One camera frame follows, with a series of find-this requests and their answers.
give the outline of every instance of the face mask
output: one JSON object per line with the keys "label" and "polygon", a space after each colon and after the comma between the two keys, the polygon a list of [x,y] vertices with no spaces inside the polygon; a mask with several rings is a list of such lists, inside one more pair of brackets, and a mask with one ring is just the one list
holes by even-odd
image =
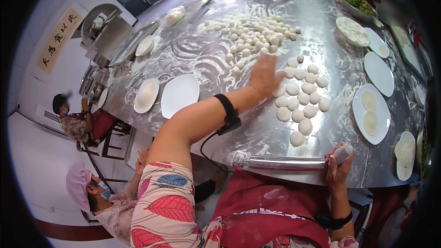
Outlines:
{"label": "face mask", "polygon": [[98,183],[98,185],[104,189],[104,192],[101,194],[101,197],[104,198],[105,200],[109,200],[110,198],[109,187],[106,184],[104,184],[104,181],[101,181],[100,183]]}

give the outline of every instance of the hand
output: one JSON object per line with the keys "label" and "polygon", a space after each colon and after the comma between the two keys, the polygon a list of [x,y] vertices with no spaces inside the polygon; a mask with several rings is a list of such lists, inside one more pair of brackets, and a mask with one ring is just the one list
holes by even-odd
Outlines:
{"label": "hand", "polygon": [[251,70],[250,82],[248,86],[256,89],[263,97],[271,96],[271,92],[279,87],[280,81],[286,73],[274,74],[276,69],[277,57],[270,54],[263,54],[257,59],[256,64]]}
{"label": "hand", "polygon": [[353,151],[346,161],[344,161],[340,166],[337,166],[337,160],[332,154],[336,149],[344,144],[345,142],[340,142],[340,146],[333,147],[325,159],[325,162],[328,163],[328,174],[326,175],[326,181],[331,194],[346,190],[346,177],[351,170],[352,160],[356,154],[356,152]]}

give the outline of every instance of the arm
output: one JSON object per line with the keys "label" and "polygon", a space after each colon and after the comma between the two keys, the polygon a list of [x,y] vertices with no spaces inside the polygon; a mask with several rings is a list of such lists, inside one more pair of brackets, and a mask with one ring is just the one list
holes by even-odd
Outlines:
{"label": "arm", "polygon": [[[255,107],[279,86],[284,73],[274,75],[276,59],[264,54],[251,71],[249,85],[224,94],[239,113]],[[147,162],[174,162],[192,170],[190,146],[220,128],[225,116],[217,98],[208,98],[181,109],[158,131]]]}

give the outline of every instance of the square white plate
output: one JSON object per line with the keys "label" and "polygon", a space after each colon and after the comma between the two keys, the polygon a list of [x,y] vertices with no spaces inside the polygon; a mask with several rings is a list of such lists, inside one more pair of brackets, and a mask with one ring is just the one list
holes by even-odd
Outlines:
{"label": "square white plate", "polygon": [[[375,116],[377,116],[378,126],[377,133],[373,136],[367,134],[363,126],[363,117],[367,112],[366,108],[364,108],[363,103],[361,102],[361,96],[364,91],[371,91],[375,97],[375,101],[377,102]],[[354,118],[356,119],[357,126],[366,140],[372,145],[377,145],[379,142],[381,142],[389,130],[390,112],[383,95],[380,94],[375,86],[366,84],[360,87],[354,96],[354,100],[352,101],[352,110],[354,112]]]}
{"label": "square white plate", "polygon": [[364,69],[378,91],[386,97],[392,96],[395,88],[392,71],[376,53],[368,52],[364,56]]}
{"label": "square white plate", "polygon": [[199,82],[195,75],[179,76],[164,87],[161,98],[161,112],[170,119],[176,112],[199,100]]}

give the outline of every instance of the round white plate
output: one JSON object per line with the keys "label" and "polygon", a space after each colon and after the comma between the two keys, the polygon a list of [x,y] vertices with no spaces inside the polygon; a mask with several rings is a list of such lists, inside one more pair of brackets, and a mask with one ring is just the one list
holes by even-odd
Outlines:
{"label": "round white plate", "polygon": [[[367,134],[363,126],[363,116],[367,112],[366,108],[364,108],[363,103],[361,102],[361,96],[364,91],[371,91],[375,97],[375,101],[377,102],[375,116],[377,116],[378,126],[377,133],[373,136]],[[354,100],[352,101],[352,110],[354,112],[354,118],[356,119],[357,126],[366,140],[372,145],[377,145],[380,143],[386,136],[390,125],[390,112],[383,95],[381,95],[375,86],[371,84],[361,86],[356,92]]]}
{"label": "round white plate", "polygon": [[[400,142],[403,143],[403,142],[404,142],[404,139],[405,139],[406,136],[409,136],[409,138],[414,142],[414,144],[415,144],[415,150],[416,150],[416,141],[415,141],[415,137],[414,137],[413,134],[410,133],[409,131],[404,131],[404,132],[401,134]],[[413,155],[412,155],[412,171],[413,171],[413,165],[414,165],[414,162],[415,162],[415,150],[414,150]],[[398,160],[397,160],[397,161],[396,161],[396,175],[397,175],[398,179],[400,179],[401,181],[406,181],[407,179],[409,179],[409,178],[411,177],[412,172],[409,173],[409,176],[406,176],[405,178],[402,178],[402,177],[401,177],[401,174],[400,174],[400,171],[399,171],[399,169],[398,169],[398,165],[399,165],[399,164],[400,164],[400,163],[399,163]]]}
{"label": "round white plate", "polygon": [[[364,29],[366,30],[366,33],[370,38],[369,47],[372,49],[372,51],[374,51],[377,55],[379,55],[382,58],[388,58],[390,54],[390,50],[389,47],[387,47],[386,43],[371,28],[365,27]],[[386,51],[382,53],[380,51],[380,47],[384,47]]]}
{"label": "round white plate", "polygon": [[199,100],[199,82],[195,75],[182,75],[169,81],[161,98],[161,112],[170,119],[176,112]]}
{"label": "round white plate", "polygon": [[104,89],[102,92],[101,92],[101,96],[100,96],[100,100],[98,101],[98,107],[99,108],[102,108],[102,106],[104,105],[104,102],[106,101],[106,98],[107,98],[107,88],[106,89]]}
{"label": "round white plate", "polygon": [[148,80],[144,80],[144,82],[141,84],[141,86],[139,87],[138,91],[140,91],[140,89],[142,89],[144,87],[144,85],[146,85],[148,82],[150,81],[154,81],[155,82],[155,99],[153,100],[153,103],[149,106],[140,106],[138,104],[138,92],[136,92],[136,96],[135,96],[135,103],[133,104],[133,109],[140,114],[146,113],[147,111],[150,110],[150,108],[152,108],[152,106],[155,104],[156,101],[156,97],[158,96],[158,92],[159,92],[159,81],[158,79],[148,79]]}
{"label": "round white plate", "polygon": [[136,47],[135,56],[139,57],[150,53],[150,51],[153,49],[154,46],[155,46],[155,37],[147,36]]}
{"label": "round white plate", "polygon": [[364,56],[364,69],[373,85],[386,97],[392,96],[394,80],[392,71],[387,64],[374,52],[368,52]]}

